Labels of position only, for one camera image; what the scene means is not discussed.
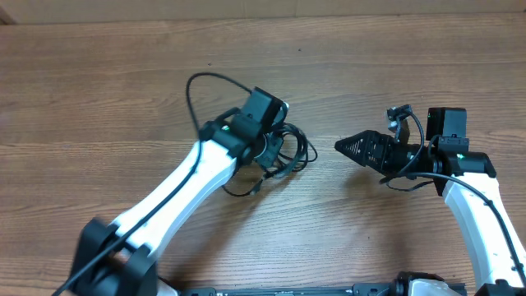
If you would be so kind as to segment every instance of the wall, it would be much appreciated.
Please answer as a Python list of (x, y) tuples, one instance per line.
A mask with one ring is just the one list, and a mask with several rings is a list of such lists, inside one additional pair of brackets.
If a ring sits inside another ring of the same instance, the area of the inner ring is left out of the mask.
[(522, 12), (526, 0), (0, 0), (8, 24)]

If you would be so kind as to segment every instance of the wooden tabletop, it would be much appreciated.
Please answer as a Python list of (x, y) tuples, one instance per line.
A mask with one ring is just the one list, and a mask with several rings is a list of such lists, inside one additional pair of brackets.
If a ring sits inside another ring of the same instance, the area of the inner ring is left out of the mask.
[[(178, 287), (342, 286), (427, 271), (473, 291), (435, 189), (391, 191), (334, 151), (363, 130), (388, 133), (382, 113), (401, 104), (424, 127), (429, 107), (468, 110), (470, 149), (490, 156), (526, 243), (526, 14), (1, 26), (1, 295), (51, 294), (82, 227), (111, 221), (178, 166), (196, 139), (184, 86), (201, 71), (289, 102), (287, 121), (320, 158), (255, 197), (212, 194), (159, 264)], [(201, 123), (246, 98), (212, 78), (192, 95)], [(233, 190), (258, 178), (246, 172)]]

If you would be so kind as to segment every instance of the wooden table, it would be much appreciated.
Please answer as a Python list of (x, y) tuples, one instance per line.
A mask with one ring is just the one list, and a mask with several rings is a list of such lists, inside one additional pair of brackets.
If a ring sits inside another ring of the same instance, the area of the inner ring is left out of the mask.
[[(427, 271), (473, 272), (450, 210), (333, 149), (386, 108), (468, 110), (471, 150), (490, 155), (526, 239), (526, 14), (359, 16), (0, 27), (0, 294), (48, 295), (92, 217), (111, 221), (187, 155), (194, 72), (214, 71), (290, 103), (320, 151), (255, 197), (217, 191), (160, 262), (163, 277), (218, 288), (341, 286)], [(246, 96), (196, 81), (201, 123)], [(411, 141), (417, 129), (412, 125)], [(229, 184), (239, 191), (256, 171)]]

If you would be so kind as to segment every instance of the beige wall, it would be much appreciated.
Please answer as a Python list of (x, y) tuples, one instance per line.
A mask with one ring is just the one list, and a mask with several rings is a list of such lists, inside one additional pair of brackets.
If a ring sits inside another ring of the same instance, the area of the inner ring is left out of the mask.
[(522, 12), (526, 0), (0, 0), (15, 24), (287, 16)]

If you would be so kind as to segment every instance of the wood grain surface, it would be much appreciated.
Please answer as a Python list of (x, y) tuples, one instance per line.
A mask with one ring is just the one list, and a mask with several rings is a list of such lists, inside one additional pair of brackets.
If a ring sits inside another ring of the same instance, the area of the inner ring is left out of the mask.
[[(526, 14), (355, 16), (0, 27), (0, 294), (48, 295), (82, 227), (110, 221), (187, 155), (194, 72), (220, 72), (290, 103), (320, 158), (255, 197), (212, 194), (159, 265), (178, 287), (342, 286), (427, 271), (465, 282), (450, 210), (333, 149), (386, 108), (468, 110), (471, 150), (489, 154), (526, 243)], [(196, 81), (201, 123), (245, 95)], [(411, 141), (418, 141), (412, 124)], [(229, 186), (257, 179), (247, 169)]]

